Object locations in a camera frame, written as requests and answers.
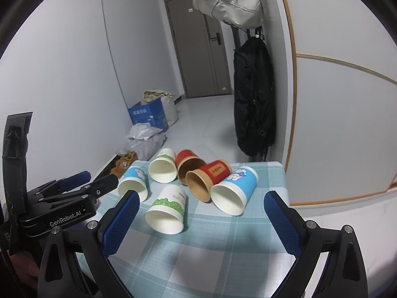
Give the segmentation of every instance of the blue box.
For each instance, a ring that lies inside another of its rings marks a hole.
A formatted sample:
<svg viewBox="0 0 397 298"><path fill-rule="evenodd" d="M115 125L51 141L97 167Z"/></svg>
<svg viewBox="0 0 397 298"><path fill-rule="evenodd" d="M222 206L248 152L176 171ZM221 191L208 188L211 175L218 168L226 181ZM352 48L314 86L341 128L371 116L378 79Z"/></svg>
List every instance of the blue box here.
<svg viewBox="0 0 397 298"><path fill-rule="evenodd" d="M168 130L168 123L160 98L146 105L133 106L128 109L128 113L133 124L148 122L153 127L163 129L162 132Z"/></svg>

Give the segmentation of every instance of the bolt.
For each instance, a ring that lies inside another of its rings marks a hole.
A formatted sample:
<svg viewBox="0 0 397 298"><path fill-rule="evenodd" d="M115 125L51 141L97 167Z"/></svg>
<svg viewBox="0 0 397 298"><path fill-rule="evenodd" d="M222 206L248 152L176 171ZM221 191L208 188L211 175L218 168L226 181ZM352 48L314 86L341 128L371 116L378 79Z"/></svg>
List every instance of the bolt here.
<svg viewBox="0 0 397 298"><path fill-rule="evenodd" d="M306 226L307 226L308 228L316 228L316 227L317 227L317 224L316 224L316 222L314 222L314 221L307 221L307 222L306 222Z"/></svg>
<svg viewBox="0 0 397 298"><path fill-rule="evenodd" d="M98 226L98 222L97 221L90 221L87 223L87 227L90 230L93 230L94 228L96 228Z"/></svg>
<svg viewBox="0 0 397 298"><path fill-rule="evenodd" d="M55 226L51 229L51 233L57 234L60 230L61 230L61 228L59 226Z"/></svg>
<svg viewBox="0 0 397 298"><path fill-rule="evenodd" d="M352 228L350 225L346 225L346 226L345 226L345 231L346 231L347 233L353 233L353 228Z"/></svg>

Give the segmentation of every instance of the brown door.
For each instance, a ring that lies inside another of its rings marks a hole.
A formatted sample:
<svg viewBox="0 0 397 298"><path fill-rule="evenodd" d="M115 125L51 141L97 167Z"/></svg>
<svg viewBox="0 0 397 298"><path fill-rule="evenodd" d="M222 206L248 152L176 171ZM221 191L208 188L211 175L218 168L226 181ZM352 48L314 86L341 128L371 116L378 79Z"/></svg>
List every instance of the brown door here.
<svg viewBox="0 0 397 298"><path fill-rule="evenodd" d="M230 93L220 24L193 8L193 0L167 0L167 11L187 97Z"/></svg>

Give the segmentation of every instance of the black backpack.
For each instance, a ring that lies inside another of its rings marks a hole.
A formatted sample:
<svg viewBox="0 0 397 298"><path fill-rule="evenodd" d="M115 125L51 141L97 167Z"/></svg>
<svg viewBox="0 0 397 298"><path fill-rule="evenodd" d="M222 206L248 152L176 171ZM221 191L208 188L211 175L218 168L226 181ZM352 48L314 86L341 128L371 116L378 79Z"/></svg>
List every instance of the black backpack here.
<svg viewBox="0 0 397 298"><path fill-rule="evenodd" d="M237 144L247 155L264 155L274 143L273 67L265 43L249 38L234 53L234 123Z"/></svg>

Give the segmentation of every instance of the paper cup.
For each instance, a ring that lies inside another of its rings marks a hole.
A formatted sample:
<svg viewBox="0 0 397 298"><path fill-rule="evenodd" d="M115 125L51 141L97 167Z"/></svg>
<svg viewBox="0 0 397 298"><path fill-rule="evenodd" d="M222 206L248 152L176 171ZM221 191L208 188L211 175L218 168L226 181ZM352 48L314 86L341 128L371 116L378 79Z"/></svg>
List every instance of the paper cup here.
<svg viewBox="0 0 397 298"><path fill-rule="evenodd" d="M223 212L238 216L243 214L258 183L258 174L251 167L243 166L211 188L211 199Z"/></svg>
<svg viewBox="0 0 397 298"><path fill-rule="evenodd" d="M156 159L149 165L149 175L159 183L170 183L177 176L175 165L175 151L169 148L162 149Z"/></svg>
<svg viewBox="0 0 397 298"><path fill-rule="evenodd" d="M123 197L128 190L135 190L141 202L148 197L146 176L143 170L138 166L129 167L120 180L118 186L120 197Z"/></svg>
<svg viewBox="0 0 397 298"><path fill-rule="evenodd" d="M184 185L187 185L186 173L188 171L198 169L205 165L206 162L203 159L199 158L191 150L187 150L187 149L181 150L176 155L176 167L178 172L178 178Z"/></svg>
<svg viewBox="0 0 397 298"><path fill-rule="evenodd" d="M229 164L224 160L216 160L199 169L186 173L186 182L190 191L200 201L211 199L210 189L232 173Z"/></svg>
<svg viewBox="0 0 397 298"><path fill-rule="evenodd" d="M177 185L166 185L145 213L145 221L157 232L180 233L183 230L185 204L185 191Z"/></svg>

